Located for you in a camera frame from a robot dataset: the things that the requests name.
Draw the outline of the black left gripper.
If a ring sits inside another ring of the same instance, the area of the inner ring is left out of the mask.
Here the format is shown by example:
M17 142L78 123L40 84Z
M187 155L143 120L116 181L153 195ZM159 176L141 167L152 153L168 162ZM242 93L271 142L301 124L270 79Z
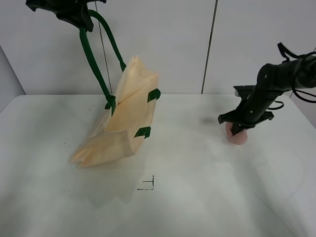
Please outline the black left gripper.
M32 11L43 9L53 12L59 20L92 32L94 25L91 17L96 18L103 26L106 21L97 12L88 9L89 2L97 3L97 0L27 0L26 5Z

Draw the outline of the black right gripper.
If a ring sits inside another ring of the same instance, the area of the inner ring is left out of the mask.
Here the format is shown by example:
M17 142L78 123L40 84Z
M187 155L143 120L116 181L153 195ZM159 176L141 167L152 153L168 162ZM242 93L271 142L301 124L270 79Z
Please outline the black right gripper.
M253 128L266 120L272 120L274 114L267 112L272 102L267 96L250 95L246 100L242 100L235 110L220 115L218 121L232 123L231 132L236 135L243 131L243 128Z

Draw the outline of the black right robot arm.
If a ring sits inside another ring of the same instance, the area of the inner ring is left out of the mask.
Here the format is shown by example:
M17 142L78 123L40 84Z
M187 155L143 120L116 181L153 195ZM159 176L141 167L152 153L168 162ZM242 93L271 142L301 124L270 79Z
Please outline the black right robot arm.
M283 106L270 108L270 105L283 93L298 89L315 88L316 86L316 54L314 52L302 55L293 61L279 65L264 65L257 76L256 85L235 86L241 102L235 110L218 117L220 124L232 123L232 134L254 128L257 124L272 120L272 110Z

